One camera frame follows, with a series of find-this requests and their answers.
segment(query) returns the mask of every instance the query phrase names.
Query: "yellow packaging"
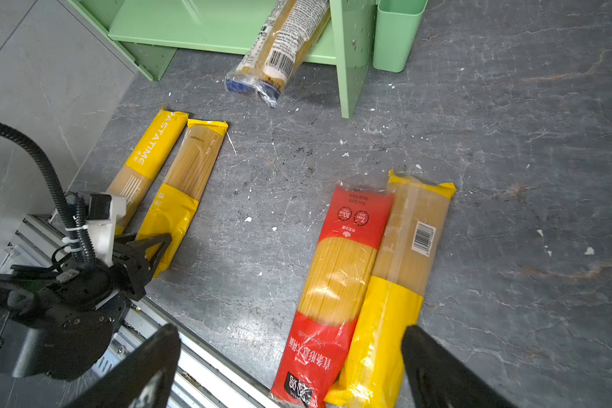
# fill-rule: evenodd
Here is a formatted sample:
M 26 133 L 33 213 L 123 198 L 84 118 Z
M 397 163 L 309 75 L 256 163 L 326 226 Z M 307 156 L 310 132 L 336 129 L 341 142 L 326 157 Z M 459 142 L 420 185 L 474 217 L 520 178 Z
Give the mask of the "yellow packaging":
M 107 189 L 107 194 L 127 198 L 125 216 L 118 219 L 115 234 L 120 235 L 152 185 L 158 171 L 186 126 L 188 114 L 161 108 L 122 169 Z
M 154 277 L 170 267 L 188 231 L 227 128 L 226 122 L 188 120 L 186 137 L 136 236 L 143 240 L 165 233 L 172 235 Z M 152 257 L 156 249 L 148 249 L 147 257 Z
M 416 324 L 444 226 L 452 183 L 427 185 L 390 172 L 394 200 L 349 354 L 325 401 L 349 408 L 393 408 L 404 365 L 401 340 Z

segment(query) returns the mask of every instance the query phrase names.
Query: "spaghetti package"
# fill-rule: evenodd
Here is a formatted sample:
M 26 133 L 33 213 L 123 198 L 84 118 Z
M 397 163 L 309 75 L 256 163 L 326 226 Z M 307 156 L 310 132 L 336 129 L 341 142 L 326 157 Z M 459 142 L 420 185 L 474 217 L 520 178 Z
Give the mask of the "spaghetti package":
M 394 196 L 349 354 L 326 402 L 349 408 L 392 408 L 404 365 L 401 339 L 416 324 L 453 183 L 437 186 L 390 172 Z
M 156 193 L 137 240 L 170 233 L 172 242 L 154 276 L 170 266 L 202 198 L 228 125 L 226 122 L 188 119 L 188 131 L 168 175 Z M 157 247 L 150 248 L 150 258 Z
M 170 112 L 161 108 L 147 128 L 140 142 L 132 151 L 122 169 L 107 189 L 107 194 L 121 195 L 127 199 L 125 215 L 115 224 L 115 234 L 120 235 L 138 209 L 149 186 L 168 158 L 172 147 L 186 126 L 188 114 Z
M 271 393 L 306 408 L 324 396 L 349 351 L 392 197 L 338 186 Z
M 329 0 L 278 0 L 253 47 L 225 79 L 226 88 L 272 108 L 331 18 Z

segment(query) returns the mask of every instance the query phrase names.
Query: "clear plastic pasta bag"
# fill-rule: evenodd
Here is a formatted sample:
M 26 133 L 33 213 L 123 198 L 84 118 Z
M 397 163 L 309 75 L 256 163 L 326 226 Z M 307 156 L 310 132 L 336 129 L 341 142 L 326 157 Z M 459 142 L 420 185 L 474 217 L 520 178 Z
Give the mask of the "clear plastic pasta bag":
M 391 195 L 337 186 L 271 393 L 306 408 L 324 397 L 349 351 Z
M 259 97 L 275 108 L 330 18 L 329 0 L 278 0 L 253 47 L 227 74 L 227 90 Z
M 424 303 L 453 183 L 437 186 L 390 171 L 394 202 L 349 354 L 326 402 L 349 408 L 393 408 L 403 380 L 401 340 Z

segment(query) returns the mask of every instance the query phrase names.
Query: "barcode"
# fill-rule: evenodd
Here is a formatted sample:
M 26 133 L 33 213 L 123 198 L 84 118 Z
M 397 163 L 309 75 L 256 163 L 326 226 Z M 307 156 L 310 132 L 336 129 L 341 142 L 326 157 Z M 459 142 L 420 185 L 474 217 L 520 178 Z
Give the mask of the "barcode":
M 287 78 L 290 76 L 292 68 L 295 66 L 295 62 L 284 53 L 272 51 L 272 56 L 269 58 L 268 65 L 284 74 Z
M 424 224 L 417 221 L 415 228 L 415 237 L 412 239 L 412 250 L 420 254 L 430 257 L 432 249 L 432 241 L 435 239 L 435 231 L 437 229 L 433 225 Z

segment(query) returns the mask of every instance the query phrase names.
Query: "green storage bin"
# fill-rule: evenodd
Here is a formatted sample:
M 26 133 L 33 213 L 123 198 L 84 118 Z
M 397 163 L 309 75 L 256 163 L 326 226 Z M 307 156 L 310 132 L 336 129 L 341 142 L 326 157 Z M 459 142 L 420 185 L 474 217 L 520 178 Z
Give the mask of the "green storage bin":
M 376 15 L 374 68 L 401 72 L 428 0 L 380 0 Z

